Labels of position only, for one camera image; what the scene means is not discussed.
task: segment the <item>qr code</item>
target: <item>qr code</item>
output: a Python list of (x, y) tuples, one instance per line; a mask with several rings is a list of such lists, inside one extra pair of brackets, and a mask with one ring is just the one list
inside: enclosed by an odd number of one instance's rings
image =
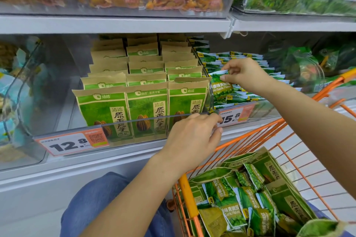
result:
[(99, 134), (92, 134), (92, 135), (88, 135), (90, 140), (93, 142), (93, 143), (98, 143), (98, 142), (104, 142), (106, 141), (103, 137), (103, 135), (101, 133)]

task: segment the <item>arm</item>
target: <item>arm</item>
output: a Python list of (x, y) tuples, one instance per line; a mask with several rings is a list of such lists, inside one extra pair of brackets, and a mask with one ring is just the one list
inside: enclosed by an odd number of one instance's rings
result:
[(356, 122), (278, 82), (250, 58), (231, 60), (226, 82), (240, 84), (271, 102), (332, 176), (356, 198)]
[(185, 172), (215, 151), (222, 129), (217, 114), (192, 114), (177, 122), (166, 145), (83, 231), (81, 237), (144, 236), (165, 195)]

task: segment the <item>orange shopping cart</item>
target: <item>orange shopping cart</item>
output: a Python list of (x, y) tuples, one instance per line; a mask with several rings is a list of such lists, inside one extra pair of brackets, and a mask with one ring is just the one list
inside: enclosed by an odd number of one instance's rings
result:
[[(356, 69), (342, 74), (313, 99), (320, 101), (327, 98), (330, 91), (355, 77)], [(351, 117), (356, 118), (356, 113), (349, 109), (344, 101), (345, 99), (340, 99), (329, 107), (332, 109), (342, 107)], [(281, 118), (218, 146), (206, 162), (181, 176), (172, 188), (172, 193), (185, 237), (204, 237), (188, 179), (216, 167), (226, 159), (253, 152), (262, 146), (274, 156), (317, 216), (319, 212), (321, 216), (327, 216), (332, 220), (348, 221), (355, 224), (352, 226), (352, 232), (356, 232), (356, 200), (332, 177)]]

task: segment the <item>blue jeans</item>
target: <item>blue jeans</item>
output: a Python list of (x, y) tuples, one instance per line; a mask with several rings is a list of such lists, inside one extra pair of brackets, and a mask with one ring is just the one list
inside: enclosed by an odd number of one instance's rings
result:
[[(60, 237), (78, 237), (128, 184), (129, 181), (124, 176), (109, 172), (84, 185), (62, 215)], [(174, 237), (165, 200), (154, 215), (145, 237)]]

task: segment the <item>price tag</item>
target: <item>price tag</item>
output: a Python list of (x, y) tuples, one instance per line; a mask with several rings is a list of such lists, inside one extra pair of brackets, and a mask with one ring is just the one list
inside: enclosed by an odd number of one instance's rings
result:
[(219, 111), (219, 115), (223, 118), (223, 121), (218, 123), (217, 126), (225, 127), (245, 122), (250, 116), (254, 107), (255, 103), (247, 104), (244, 106), (237, 105), (234, 108), (231, 107), (229, 109)]
[(63, 156), (109, 145), (102, 127), (34, 140), (42, 144), (53, 156)]

